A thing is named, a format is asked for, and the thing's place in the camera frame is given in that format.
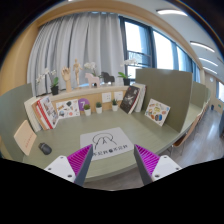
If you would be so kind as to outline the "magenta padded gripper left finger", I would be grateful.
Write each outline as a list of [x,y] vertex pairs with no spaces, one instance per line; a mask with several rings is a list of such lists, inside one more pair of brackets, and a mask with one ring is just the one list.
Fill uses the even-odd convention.
[[45,171],[48,171],[65,180],[82,186],[93,156],[93,145],[87,145],[68,157],[60,155],[50,163]]

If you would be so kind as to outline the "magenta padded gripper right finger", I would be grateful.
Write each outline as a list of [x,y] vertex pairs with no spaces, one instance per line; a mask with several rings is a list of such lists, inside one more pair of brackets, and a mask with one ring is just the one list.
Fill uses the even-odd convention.
[[168,155],[156,155],[137,144],[134,145],[134,156],[144,185],[181,170]]

